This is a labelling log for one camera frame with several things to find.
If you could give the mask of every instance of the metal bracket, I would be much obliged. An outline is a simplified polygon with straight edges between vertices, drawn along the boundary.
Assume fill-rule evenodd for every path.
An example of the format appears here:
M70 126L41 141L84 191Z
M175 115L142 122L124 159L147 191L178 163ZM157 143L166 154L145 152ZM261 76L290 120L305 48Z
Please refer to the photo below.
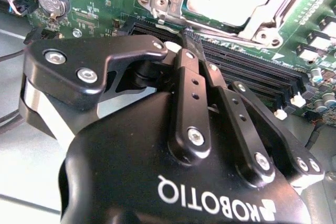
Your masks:
M168 53L165 45L150 35L75 40L32 43L25 50L24 74L41 92L82 110L116 96L131 63L161 61ZM113 80L108 73L114 73Z
M205 79L198 74L198 58L181 49L175 59L175 91L168 146L182 163L193 165L211 150Z
M277 120L269 109L243 83L232 82L230 88L240 94L263 141L272 146L273 160L294 188L305 189L324 178L316 158Z

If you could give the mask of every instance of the connector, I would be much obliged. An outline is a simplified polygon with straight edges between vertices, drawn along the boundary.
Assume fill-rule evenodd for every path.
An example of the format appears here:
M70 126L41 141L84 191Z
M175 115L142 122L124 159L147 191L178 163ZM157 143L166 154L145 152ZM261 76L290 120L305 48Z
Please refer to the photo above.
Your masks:
M40 39L54 39L57 36L57 32L49 31L41 27L33 28L23 41L25 45Z
M13 4L21 16L31 14L38 8L37 0L15 0Z
M301 96L300 92L298 92L298 94L290 99L290 103L298 108L302 108L306 104L306 100Z
M277 109L276 112L274 112L274 115L279 120L284 120L287 118L287 113L283 109Z

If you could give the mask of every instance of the motherboard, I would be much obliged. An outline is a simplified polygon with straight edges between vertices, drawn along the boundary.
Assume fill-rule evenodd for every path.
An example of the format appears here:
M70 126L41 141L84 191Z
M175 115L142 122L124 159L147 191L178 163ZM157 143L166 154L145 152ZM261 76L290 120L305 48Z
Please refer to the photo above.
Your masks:
M305 74L310 95L292 93L291 113L336 126L336 0L37 1L29 21L60 38L117 36L130 19L171 34L190 27L206 45Z

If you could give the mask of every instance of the black cable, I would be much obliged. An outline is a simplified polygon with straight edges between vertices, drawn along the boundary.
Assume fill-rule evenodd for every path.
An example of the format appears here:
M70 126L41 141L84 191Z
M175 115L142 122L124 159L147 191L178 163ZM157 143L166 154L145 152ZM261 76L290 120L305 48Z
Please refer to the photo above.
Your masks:
M10 114L5 115L2 118L0 118L0 123L3 123L3 122L5 122L5 121L17 116L17 115L19 115L19 110L15 110L15 111L11 112Z
M323 130L324 127L325 127L325 123L323 123L322 120L318 120L305 145L305 148L309 150L312 148L312 146L316 143L317 138L320 136L320 132Z
M18 127L24 122L21 115L15 116L9 122L5 123L4 125L0 126L0 135L6 133L7 131L11 131L15 127Z
M13 59L13 58L18 57L22 54L23 54L23 49L18 51L18 52L14 52L10 55L5 55L5 56L0 57L0 62L5 61L5 60L9 60L9 59Z

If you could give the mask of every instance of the surface mount component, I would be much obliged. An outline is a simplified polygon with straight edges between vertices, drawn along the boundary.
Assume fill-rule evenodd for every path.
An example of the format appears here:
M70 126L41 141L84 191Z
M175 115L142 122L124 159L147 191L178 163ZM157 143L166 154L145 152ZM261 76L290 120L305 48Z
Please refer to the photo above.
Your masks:
M318 50L315 47L308 46L306 44L301 44L296 49L297 56L305 61L316 61L318 58Z
M53 19L63 19L71 10L70 0L38 0L44 13Z
M215 37L250 47L278 48L279 29L296 0L138 0L159 19L191 26L204 37ZM216 20L221 26L211 26Z
M336 18L327 16L320 23L320 29L330 37L336 38Z
M310 46L327 51L330 46L333 45L331 37L320 31L313 31L307 38L307 42Z

